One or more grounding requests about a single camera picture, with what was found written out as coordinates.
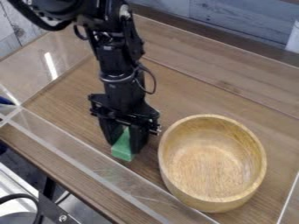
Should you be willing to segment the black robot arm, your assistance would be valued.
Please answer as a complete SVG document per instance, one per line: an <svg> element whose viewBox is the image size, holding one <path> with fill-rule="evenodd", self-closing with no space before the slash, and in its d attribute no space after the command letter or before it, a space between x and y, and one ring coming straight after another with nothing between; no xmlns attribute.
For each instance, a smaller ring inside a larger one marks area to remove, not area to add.
<svg viewBox="0 0 299 224"><path fill-rule="evenodd" d="M159 133L159 111L146 102L155 93L146 88L153 72L142 64L146 54L127 0L7 0L19 13L49 32L74 27L90 43L99 63L102 94L91 94L91 114L98 118L107 142L126 141L133 154Z"/></svg>

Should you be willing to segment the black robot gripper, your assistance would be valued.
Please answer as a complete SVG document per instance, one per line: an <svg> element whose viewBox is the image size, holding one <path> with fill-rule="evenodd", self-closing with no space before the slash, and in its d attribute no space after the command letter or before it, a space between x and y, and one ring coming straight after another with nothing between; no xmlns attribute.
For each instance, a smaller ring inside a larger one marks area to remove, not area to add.
<svg viewBox="0 0 299 224"><path fill-rule="evenodd" d="M159 133L161 114L146 101L145 78L114 79L102 78L105 92L91 94L90 113L98 118L107 142L114 145L125 133L130 131L130 147L134 154L145 148L150 134Z"/></svg>

